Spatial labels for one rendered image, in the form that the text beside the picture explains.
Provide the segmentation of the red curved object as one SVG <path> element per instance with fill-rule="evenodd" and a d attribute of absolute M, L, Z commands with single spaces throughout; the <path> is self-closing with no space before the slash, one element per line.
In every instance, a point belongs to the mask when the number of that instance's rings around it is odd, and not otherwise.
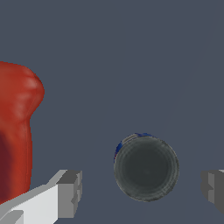
<path fill-rule="evenodd" d="M 0 205 L 30 189 L 30 120 L 44 94 L 41 80 L 31 69 L 0 61 Z"/>

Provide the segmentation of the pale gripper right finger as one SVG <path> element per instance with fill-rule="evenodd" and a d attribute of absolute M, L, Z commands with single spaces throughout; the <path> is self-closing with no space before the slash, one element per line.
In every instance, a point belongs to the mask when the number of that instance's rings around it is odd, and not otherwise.
<path fill-rule="evenodd" d="M 224 170 L 202 171 L 200 178 L 203 196 L 224 214 Z"/>

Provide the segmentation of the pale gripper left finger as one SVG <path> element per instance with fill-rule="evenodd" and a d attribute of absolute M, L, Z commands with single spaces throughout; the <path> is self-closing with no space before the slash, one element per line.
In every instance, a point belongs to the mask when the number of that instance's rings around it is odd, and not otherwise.
<path fill-rule="evenodd" d="M 73 218 L 82 195 L 82 171 L 59 170 L 45 185 L 0 205 L 0 224 L 54 224 Z"/>

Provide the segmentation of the grey can with blue side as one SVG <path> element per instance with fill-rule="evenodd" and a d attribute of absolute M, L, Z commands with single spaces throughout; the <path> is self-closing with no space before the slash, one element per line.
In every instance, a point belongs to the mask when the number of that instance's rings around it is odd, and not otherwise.
<path fill-rule="evenodd" d="M 179 178 L 179 160 L 165 141 L 147 133 L 135 133 L 116 147 L 114 175 L 119 188 L 137 201 L 160 200 Z"/>

